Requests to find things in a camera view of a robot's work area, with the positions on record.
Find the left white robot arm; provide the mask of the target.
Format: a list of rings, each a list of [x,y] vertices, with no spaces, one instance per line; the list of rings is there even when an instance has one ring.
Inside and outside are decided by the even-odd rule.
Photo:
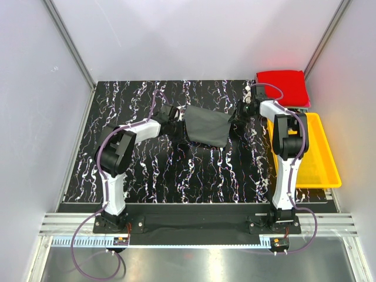
[[[132,162],[135,145],[163,135],[181,137],[184,126],[180,110],[181,107],[163,105],[141,121],[105,126],[95,149],[95,160],[103,190],[100,215],[111,231],[119,233],[127,225],[123,178]]]

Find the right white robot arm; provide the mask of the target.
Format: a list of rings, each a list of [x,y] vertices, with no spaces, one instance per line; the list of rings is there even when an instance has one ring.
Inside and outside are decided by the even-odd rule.
[[[279,233],[299,226],[295,193],[298,170],[309,148],[308,124],[304,113],[294,113],[282,106],[278,99],[268,98],[266,86],[276,89],[268,83],[246,86],[229,122],[246,123],[258,115],[273,123],[272,149],[277,156],[278,168],[276,188],[270,211],[260,219],[258,228]]]

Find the grey t-shirt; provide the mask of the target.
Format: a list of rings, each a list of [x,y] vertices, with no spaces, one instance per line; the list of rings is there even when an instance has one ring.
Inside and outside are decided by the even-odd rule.
[[[231,127],[230,115],[189,105],[183,118],[191,142],[213,147],[226,146]]]

